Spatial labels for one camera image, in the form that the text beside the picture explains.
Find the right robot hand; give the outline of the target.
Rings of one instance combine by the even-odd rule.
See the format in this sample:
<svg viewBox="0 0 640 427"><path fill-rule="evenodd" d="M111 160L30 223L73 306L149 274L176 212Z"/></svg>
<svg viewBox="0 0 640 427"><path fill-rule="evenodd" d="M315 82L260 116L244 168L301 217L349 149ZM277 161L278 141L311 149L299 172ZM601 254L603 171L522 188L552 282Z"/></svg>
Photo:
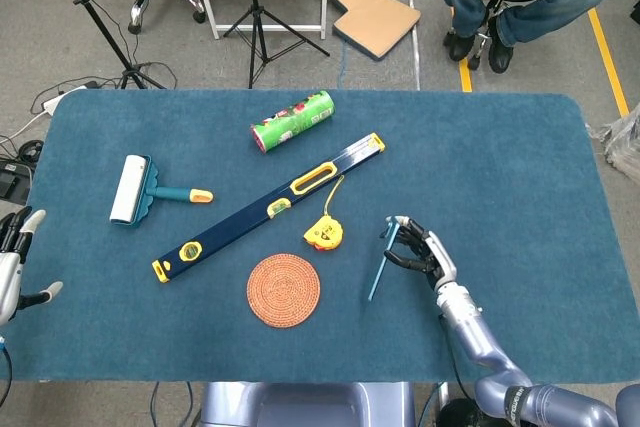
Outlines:
<svg viewBox="0 0 640 427"><path fill-rule="evenodd" d="M445 284L456 281L457 268L435 233L408 216L389 216L385 221L392 228L397 227L392 235L391 246L401 243L415 255L414 258L402 257L388 247L384 251L386 260L424 274L435 293Z"/></svg>

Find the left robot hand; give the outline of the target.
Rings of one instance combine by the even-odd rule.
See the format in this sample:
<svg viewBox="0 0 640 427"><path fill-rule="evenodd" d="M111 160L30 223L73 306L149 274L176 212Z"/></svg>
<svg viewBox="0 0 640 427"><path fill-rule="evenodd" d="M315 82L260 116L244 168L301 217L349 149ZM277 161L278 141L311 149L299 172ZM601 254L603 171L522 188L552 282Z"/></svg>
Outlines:
<svg viewBox="0 0 640 427"><path fill-rule="evenodd" d="M26 206L1 219L1 325L19 310L51 302L64 283L55 281L36 294L22 294L22 274L34 233L46 217L45 210Z"/></svg>

